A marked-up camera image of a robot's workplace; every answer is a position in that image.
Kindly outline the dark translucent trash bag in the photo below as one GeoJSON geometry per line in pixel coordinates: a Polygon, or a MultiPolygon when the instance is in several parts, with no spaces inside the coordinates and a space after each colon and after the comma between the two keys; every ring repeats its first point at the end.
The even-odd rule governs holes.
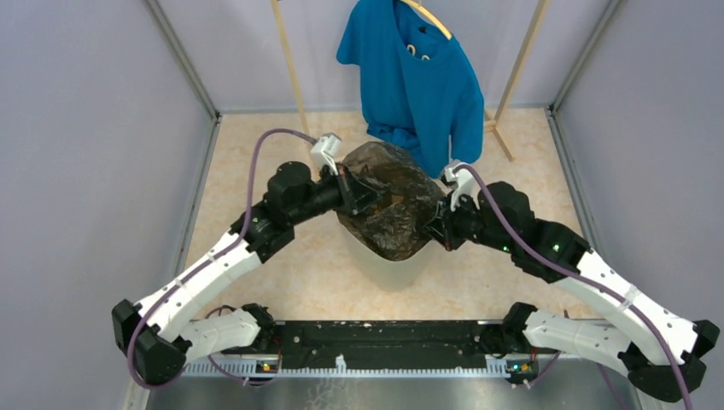
{"type": "Polygon", "coordinates": [[[368,141],[342,160],[359,181],[382,192],[377,204],[357,215],[338,214],[342,226],[374,254],[404,261],[429,242],[423,226],[444,194],[406,150],[368,141]]]}

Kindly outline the cream plastic trash bin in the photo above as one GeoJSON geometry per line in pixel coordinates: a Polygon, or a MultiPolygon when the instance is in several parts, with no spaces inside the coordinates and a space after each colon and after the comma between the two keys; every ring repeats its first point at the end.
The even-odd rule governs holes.
{"type": "Polygon", "coordinates": [[[345,231],[342,237],[353,265],[377,287],[389,292],[399,292],[411,286],[432,259],[432,243],[425,244],[408,259],[389,261],[368,249],[352,234],[345,231]]]}

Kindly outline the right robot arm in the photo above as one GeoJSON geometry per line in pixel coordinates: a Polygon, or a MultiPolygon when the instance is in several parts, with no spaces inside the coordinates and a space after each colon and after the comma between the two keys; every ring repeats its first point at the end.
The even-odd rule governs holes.
{"type": "Polygon", "coordinates": [[[680,317],[607,263],[566,225],[538,219],[528,197],[511,184],[485,184],[468,164],[448,166],[449,191],[421,213],[423,237],[453,251],[464,243],[508,254],[523,272],[585,302],[608,322],[584,326],[540,308],[519,305],[500,329],[503,345],[522,352],[529,345],[574,353],[619,372],[639,391],[659,401],[692,407],[703,381],[703,357],[719,328],[708,320],[680,317]]]}

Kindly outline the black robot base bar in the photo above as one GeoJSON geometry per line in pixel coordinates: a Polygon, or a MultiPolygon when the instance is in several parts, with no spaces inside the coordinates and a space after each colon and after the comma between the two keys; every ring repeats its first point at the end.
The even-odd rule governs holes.
{"type": "Polygon", "coordinates": [[[284,370],[482,369],[510,352],[500,325],[478,320],[287,321],[270,347],[284,370]]]}

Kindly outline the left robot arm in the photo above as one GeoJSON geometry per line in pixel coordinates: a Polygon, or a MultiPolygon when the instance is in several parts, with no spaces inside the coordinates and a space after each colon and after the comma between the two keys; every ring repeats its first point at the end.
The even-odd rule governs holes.
{"type": "Polygon", "coordinates": [[[112,309],[114,338],[132,379],[146,389],[171,383],[190,363],[223,350],[267,351],[274,322],[260,305],[196,319],[222,290],[261,267],[295,238],[295,226],[330,210],[357,214],[374,202],[374,190],[341,163],[324,166],[312,181],[309,168],[290,161],[277,168],[261,202],[253,205],[191,268],[137,302],[112,309]]]}

